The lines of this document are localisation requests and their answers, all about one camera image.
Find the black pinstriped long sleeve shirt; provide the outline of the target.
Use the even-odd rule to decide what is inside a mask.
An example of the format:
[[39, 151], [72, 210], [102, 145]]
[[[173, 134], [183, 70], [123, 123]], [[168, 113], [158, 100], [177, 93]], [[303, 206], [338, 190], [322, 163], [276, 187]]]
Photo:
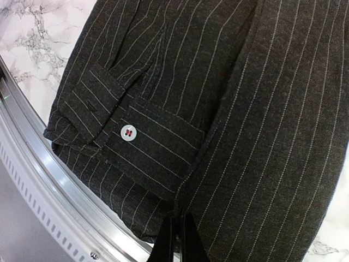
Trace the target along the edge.
[[44, 137], [140, 240], [302, 261], [348, 146], [348, 1], [97, 1]]

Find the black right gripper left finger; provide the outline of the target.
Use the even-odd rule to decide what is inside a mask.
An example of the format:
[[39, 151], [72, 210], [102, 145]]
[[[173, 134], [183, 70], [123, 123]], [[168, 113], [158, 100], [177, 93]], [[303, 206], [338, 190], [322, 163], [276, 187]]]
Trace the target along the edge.
[[177, 222], [173, 217], [165, 217], [160, 227], [148, 262], [173, 262], [177, 237]]

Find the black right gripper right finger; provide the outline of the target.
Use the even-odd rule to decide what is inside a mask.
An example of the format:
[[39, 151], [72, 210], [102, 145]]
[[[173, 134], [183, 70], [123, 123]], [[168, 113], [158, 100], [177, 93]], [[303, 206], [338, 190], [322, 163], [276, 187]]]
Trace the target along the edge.
[[197, 232], [191, 213], [185, 213], [181, 220], [181, 261], [209, 262], [206, 251]]

